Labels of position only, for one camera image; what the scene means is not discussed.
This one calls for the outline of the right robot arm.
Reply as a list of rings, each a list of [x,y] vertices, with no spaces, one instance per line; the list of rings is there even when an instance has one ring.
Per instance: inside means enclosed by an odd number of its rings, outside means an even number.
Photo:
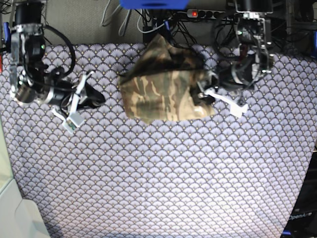
[[[13,99],[27,105],[32,102],[47,104],[67,114],[71,104],[75,109],[96,109],[106,100],[87,79],[92,71],[71,82],[69,75],[76,63],[75,49],[70,40],[54,27],[42,22],[45,0],[14,0],[10,22],[5,27],[6,51],[10,54],[9,78]],[[59,36],[70,53],[70,66],[65,70],[58,66],[48,71],[44,63],[46,53],[45,30]]]

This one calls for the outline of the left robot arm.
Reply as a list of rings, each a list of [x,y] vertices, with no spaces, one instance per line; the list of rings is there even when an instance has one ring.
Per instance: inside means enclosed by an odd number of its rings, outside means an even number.
[[[258,1],[239,0],[234,10],[215,19],[211,46],[217,56],[230,64],[216,71],[204,69],[202,56],[192,48],[177,46],[168,21],[164,21],[163,31],[156,32],[134,67],[119,79],[126,114],[174,121],[202,118],[213,115],[213,103],[220,100],[229,105],[232,115],[240,117],[248,110],[248,104],[242,98],[233,101],[219,94],[219,90],[243,94],[269,72],[270,22],[265,15],[270,10],[269,2],[260,5]],[[217,26],[229,16],[238,16],[235,22],[239,55],[222,53],[216,39]]]

